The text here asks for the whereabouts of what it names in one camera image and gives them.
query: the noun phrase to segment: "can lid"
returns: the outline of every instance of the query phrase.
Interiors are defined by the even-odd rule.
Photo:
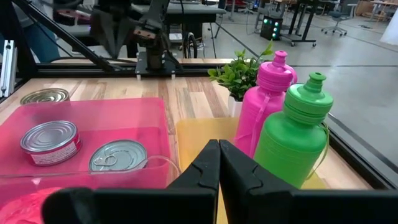
[[[117,140],[101,146],[90,159],[90,170],[141,169],[147,159],[145,147],[133,140]]]
[[[40,102],[62,102],[69,100],[69,92],[61,88],[48,88],[29,93],[21,99],[21,104]]]
[[[62,147],[77,134],[77,127],[69,121],[50,121],[37,125],[25,133],[21,147],[31,152],[44,152]]]

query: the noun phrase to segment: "pull tab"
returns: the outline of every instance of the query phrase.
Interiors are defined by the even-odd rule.
[[[114,158],[112,163],[108,163],[110,158]],[[94,160],[94,165],[96,166],[113,166],[117,163],[118,158],[116,156],[107,156],[105,158],[99,157]]]

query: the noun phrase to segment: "tuna can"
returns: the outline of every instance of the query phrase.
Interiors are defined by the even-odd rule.
[[[50,121],[25,133],[21,148],[35,166],[59,164],[81,149],[76,125],[69,121]]]
[[[139,142],[117,140],[101,146],[90,159],[91,171],[142,169],[147,151]]]
[[[69,93],[61,88],[48,88],[35,91],[24,96],[21,104],[40,103],[40,102],[64,102],[69,101]]]
[[[68,120],[70,116],[69,93],[61,88],[35,91],[23,97],[21,104],[26,105],[25,109],[31,114],[35,124]]]

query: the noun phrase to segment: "white pot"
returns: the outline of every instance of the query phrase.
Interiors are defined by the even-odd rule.
[[[243,102],[237,102],[232,96],[228,97],[228,111],[229,115],[233,118],[239,117],[241,115]]]

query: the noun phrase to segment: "pink plastic bin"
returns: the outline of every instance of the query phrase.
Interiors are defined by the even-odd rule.
[[[55,120],[76,124],[83,143],[82,149],[71,159],[55,166],[36,167],[29,164],[19,145],[22,136],[38,124]],[[165,107],[159,98],[24,105],[16,109],[0,126],[0,134],[0,190],[3,195],[0,204],[18,195],[48,187],[162,189],[170,182],[169,173],[174,169],[165,159],[150,159],[144,169],[134,172],[89,172],[89,161],[93,153],[103,144],[118,139],[140,142],[146,148],[149,158],[170,158]],[[33,181],[37,178],[40,179],[40,185]]]

